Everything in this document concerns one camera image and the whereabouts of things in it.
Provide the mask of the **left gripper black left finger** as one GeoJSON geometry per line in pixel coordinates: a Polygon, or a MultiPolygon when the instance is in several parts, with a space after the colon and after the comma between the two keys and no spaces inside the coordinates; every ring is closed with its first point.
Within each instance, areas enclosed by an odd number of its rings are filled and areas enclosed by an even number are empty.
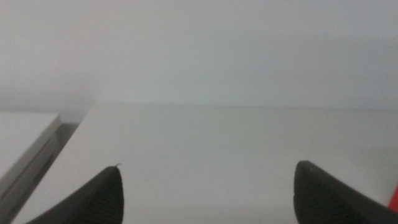
{"type": "Polygon", "coordinates": [[[109,166],[28,224],[121,224],[123,218],[121,172],[109,166]]]}

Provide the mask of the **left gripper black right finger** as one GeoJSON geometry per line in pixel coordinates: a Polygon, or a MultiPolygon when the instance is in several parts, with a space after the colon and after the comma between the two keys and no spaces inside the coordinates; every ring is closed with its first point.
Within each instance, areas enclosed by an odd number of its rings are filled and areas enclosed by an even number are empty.
{"type": "Polygon", "coordinates": [[[310,161],[295,168],[294,212],[300,224],[397,224],[397,212],[310,161]]]}

